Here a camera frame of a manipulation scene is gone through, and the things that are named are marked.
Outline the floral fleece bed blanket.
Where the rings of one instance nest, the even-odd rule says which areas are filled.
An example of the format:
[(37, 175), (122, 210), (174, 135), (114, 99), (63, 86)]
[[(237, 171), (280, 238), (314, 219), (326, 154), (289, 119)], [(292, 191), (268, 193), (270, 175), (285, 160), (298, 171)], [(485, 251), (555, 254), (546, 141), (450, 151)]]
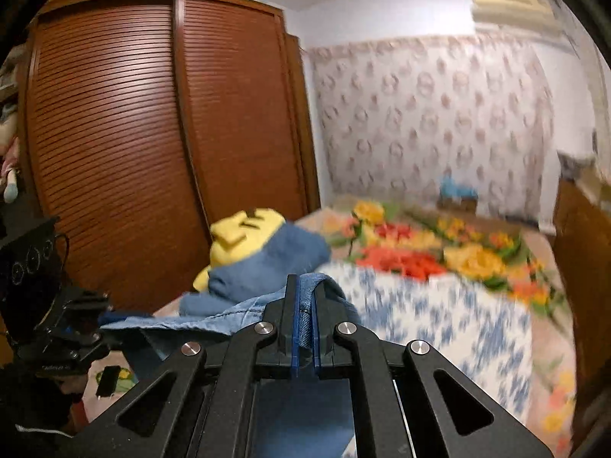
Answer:
[(576, 406), (573, 315), (547, 239), (500, 220), (344, 197), (300, 220), (330, 261), (427, 282), (454, 274), (525, 306), (532, 389), (523, 423), (557, 457), (570, 454)]

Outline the blue floral white quilt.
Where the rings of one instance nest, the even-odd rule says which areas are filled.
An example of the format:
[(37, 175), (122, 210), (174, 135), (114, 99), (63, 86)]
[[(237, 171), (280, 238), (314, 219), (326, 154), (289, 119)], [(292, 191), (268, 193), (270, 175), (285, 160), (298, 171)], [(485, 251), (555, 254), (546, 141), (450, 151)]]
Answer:
[(330, 261), (318, 268), (384, 340), (431, 344), (521, 423), (532, 389), (531, 318), (525, 306), (454, 274), (419, 282)]

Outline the wooden sideboard cabinet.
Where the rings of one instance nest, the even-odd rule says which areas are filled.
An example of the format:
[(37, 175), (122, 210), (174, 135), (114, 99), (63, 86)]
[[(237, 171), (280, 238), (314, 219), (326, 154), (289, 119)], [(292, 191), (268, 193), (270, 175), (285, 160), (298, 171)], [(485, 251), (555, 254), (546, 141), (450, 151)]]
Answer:
[(561, 180), (553, 252), (573, 312), (577, 403), (572, 450), (610, 454), (610, 217)]

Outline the blue denim jeans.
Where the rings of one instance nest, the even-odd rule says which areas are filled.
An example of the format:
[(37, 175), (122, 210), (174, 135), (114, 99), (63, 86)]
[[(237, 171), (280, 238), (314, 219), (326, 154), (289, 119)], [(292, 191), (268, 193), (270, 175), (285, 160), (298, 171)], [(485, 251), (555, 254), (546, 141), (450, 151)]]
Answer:
[(257, 457), (353, 457), (356, 442), (345, 381), (322, 382), (312, 366), (313, 321), (319, 311), (315, 290), (323, 286), (330, 303), (343, 307), (346, 321), (360, 321), (340, 286), (320, 267), (329, 263), (323, 237), (293, 223), (284, 223), (254, 254), (211, 271), (201, 293), (182, 295), (175, 316), (154, 318), (129, 313), (105, 320), (103, 330), (122, 340), (128, 353), (142, 335), (156, 356), (167, 357), (185, 334), (198, 334), (206, 343), (227, 338), (262, 321), (265, 308), (284, 298), (294, 274), (298, 300), (291, 326), (296, 378), (263, 382), (259, 391), (254, 454)]

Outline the cream wall air conditioner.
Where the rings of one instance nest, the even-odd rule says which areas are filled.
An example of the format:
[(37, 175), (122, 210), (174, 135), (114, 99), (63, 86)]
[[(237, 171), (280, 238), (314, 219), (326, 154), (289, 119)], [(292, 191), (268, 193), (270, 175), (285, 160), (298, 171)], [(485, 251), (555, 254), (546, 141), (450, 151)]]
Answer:
[(553, 35), (563, 32), (550, 0), (472, 0), (471, 13), (473, 20), (480, 24)]

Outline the circle patterned sheer curtain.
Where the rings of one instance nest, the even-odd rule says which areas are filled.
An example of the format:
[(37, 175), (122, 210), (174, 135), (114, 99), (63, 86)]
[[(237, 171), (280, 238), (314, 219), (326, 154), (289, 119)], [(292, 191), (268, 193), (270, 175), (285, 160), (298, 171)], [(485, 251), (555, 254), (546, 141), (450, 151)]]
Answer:
[(309, 57), (335, 194), (432, 205), (451, 182), (483, 215), (552, 216), (552, 96), (526, 40), (408, 37)]

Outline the brown louvered wooden wardrobe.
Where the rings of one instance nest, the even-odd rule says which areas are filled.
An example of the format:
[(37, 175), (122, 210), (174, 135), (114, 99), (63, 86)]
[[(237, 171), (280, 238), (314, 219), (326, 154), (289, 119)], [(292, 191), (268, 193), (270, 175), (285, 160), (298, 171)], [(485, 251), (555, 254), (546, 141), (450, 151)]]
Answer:
[(22, 149), (67, 274), (151, 312), (240, 210), (320, 205), (297, 39), (251, 0), (55, 0), (29, 36)]

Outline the yellow Pikachu plush toy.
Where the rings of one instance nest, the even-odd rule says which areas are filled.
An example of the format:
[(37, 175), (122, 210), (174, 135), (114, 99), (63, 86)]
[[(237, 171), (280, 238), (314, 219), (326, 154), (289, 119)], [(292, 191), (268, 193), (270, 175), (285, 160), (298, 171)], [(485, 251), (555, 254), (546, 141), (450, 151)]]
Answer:
[(232, 265), (258, 252), (286, 223), (282, 214), (273, 209), (239, 211), (210, 227), (212, 244), (209, 265), (194, 279), (192, 288), (202, 293), (207, 289), (212, 270)]

